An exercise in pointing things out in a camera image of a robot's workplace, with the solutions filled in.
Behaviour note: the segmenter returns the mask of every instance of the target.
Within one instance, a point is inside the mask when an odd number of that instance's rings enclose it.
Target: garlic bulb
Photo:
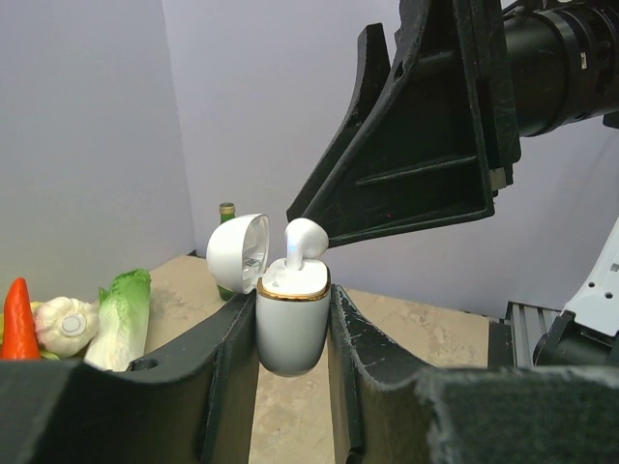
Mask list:
[[[72,356],[85,347],[98,329],[97,309],[75,298],[54,298],[35,310],[39,344],[60,358]]]

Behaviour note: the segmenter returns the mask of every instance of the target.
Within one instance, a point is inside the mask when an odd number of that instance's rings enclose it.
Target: white wall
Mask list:
[[[0,5],[0,289],[97,296],[193,249],[162,6]]]
[[[398,1],[162,2],[198,250],[234,201],[271,217],[281,257],[285,210],[348,106],[357,36],[377,21],[391,36]],[[494,315],[561,307],[619,213],[619,133],[596,120],[522,148],[495,217],[330,250],[337,282]]]

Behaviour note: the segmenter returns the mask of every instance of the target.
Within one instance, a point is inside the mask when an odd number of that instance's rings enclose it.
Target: small bottle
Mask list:
[[[221,217],[220,223],[223,224],[227,220],[234,219],[235,213],[236,213],[236,208],[234,206],[234,203],[221,203],[220,204],[220,217]],[[232,290],[223,288],[220,285],[217,286],[217,289],[220,292],[221,299],[224,300],[225,302],[230,300],[235,295],[235,293]]]

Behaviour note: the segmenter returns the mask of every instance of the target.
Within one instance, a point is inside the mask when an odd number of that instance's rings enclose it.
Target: orange carrot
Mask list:
[[[18,278],[4,302],[3,360],[39,360],[39,344],[35,335],[35,322],[30,308],[28,286],[23,277]]]

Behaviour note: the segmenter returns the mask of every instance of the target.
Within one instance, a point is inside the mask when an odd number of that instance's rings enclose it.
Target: table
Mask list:
[[[179,256],[152,272],[146,351],[159,348],[211,314],[223,301],[201,258]],[[439,366],[486,366],[488,319],[347,290],[361,312],[419,358]],[[260,367],[251,464],[333,463],[326,350],[310,373],[277,377]]]

